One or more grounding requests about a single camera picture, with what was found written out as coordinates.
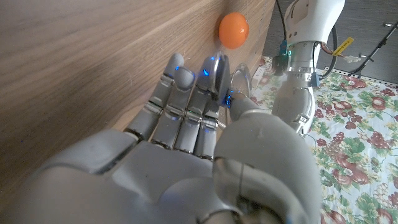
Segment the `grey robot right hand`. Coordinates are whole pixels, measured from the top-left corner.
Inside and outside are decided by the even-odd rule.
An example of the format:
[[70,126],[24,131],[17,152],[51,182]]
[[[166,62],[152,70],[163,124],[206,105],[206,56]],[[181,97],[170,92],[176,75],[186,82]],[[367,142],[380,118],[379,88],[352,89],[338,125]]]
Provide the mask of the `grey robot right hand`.
[[173,54],[122,131],[51,157],[2,223],[316,223],[322,188],[303,136],[231,86],[218,52],[198,73]]

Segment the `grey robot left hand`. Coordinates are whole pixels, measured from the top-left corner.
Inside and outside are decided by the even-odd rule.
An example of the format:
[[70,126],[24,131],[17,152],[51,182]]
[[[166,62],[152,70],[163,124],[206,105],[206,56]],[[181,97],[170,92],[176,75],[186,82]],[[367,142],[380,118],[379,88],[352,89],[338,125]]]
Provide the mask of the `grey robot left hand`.
[[288,47],[287,55],[275,58],[277,76],[286,76],[277,93],[272,114],[301,136],[306,135],[315,117],[313,89],[320,84],[316,71],[317,42],[299,42]]

